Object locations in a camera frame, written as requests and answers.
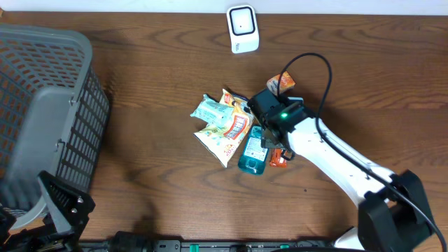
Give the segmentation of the orange snack bar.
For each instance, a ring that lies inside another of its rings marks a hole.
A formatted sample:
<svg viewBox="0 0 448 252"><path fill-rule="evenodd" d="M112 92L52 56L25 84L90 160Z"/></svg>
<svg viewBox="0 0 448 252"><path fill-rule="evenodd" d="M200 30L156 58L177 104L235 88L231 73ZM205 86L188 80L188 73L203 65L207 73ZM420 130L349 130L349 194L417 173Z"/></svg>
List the orange snack bar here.
<svg viewBox="0 0 448 252"><path fill-rule="evenodd" d="M283 154L287 154L287 152L282 149L273 149L271 152L269 165L271 167L287 168L287 160L282 157Z"/></svg>

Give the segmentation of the blue mouthwash bottle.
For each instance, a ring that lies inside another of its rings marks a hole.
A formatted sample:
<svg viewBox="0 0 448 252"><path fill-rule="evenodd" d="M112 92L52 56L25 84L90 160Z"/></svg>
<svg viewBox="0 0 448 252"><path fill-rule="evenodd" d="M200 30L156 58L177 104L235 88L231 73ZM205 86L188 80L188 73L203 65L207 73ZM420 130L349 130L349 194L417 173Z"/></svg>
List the blue mouthwash bottle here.
<svg viewBox="0 0 448 252"><path fill-rule="evenodd" d="M262 127L252 126L248 133L248 139L244 151L238 161L238 168L243 172L253 175L262 175L265 170L265 162L268 149L261 146Z"/></svg>

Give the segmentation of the yellow snack bag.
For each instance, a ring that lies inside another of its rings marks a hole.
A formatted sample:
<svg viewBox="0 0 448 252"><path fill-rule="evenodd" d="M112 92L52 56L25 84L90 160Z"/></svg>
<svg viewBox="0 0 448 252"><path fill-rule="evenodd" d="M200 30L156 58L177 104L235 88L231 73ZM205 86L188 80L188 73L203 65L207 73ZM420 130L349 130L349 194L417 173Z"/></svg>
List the yellow snack bag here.
<svg viewBox="0 0 448 252"><path fill-rule="evenodd" d="M223 167L228 165L253 124L254 116L248 101L246 97L223 90L222 97L216 102L234 107L226 127L219 128L206 123L204 129L194 133L195 138L219 160Z"/></svg>

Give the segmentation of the small orange carton box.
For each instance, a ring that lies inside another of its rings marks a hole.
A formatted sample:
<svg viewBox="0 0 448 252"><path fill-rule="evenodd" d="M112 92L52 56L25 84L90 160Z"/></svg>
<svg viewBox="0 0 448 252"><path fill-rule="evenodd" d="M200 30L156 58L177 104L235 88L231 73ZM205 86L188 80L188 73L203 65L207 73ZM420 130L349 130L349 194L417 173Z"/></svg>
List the small orange carton box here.
<svg viewBox="0 0 448 252"><path fill-rule="evenodd" d="M277 90L279 90L279 93L281 94L294 87L295 81L287 71L285 71L282 76L278 74L267 81L267 89L274 95L277 95Z"/></svg>

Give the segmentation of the green wet wipes pack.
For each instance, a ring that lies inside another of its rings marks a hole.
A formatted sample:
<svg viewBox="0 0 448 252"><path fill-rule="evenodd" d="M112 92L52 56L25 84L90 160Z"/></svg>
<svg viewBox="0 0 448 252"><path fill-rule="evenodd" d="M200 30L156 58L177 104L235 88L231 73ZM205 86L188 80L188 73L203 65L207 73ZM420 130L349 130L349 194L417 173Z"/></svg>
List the green wet wipes pack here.
<svg viewBox="0 0 448 252"><path fill-rule="evenodd" d="M219 128L226 127L234 112L234 107L220 104L209 95L204 94L198 107L190 114L190 117L198 118L204 122Z"/></svg>

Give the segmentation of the grey plastic shopping basket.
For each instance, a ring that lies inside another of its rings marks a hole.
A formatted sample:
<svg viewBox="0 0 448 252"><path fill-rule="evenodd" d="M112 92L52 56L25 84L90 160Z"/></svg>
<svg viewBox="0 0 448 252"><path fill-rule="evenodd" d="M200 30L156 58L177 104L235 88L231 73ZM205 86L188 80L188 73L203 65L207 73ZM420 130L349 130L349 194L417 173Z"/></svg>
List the grey plastic shopping basket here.
<svg viewBox="0 0 448 252"><path fill-rule="evenodd" d="M109 113L84 35L1 26L1 205L14 228L47 213L40 172L90 189Z"/></svg>

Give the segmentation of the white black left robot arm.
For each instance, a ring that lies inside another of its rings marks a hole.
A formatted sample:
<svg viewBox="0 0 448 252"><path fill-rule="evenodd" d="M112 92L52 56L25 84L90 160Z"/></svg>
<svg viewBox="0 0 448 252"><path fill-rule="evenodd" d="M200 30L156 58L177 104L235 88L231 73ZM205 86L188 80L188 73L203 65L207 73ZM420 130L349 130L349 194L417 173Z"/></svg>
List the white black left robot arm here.
<svg viewBox="0 0 448 252"><path fill-rule="evenodd" d="M38 174L37 181L43 201L48 208L44 225L24 229L17 234L9 231L17 219L1 210L1 251L123 251L151 252L154 242L130 232L117 232L106 241L87 242L80 237L89 221L95 202L82 192L46 171Z"/></svg>

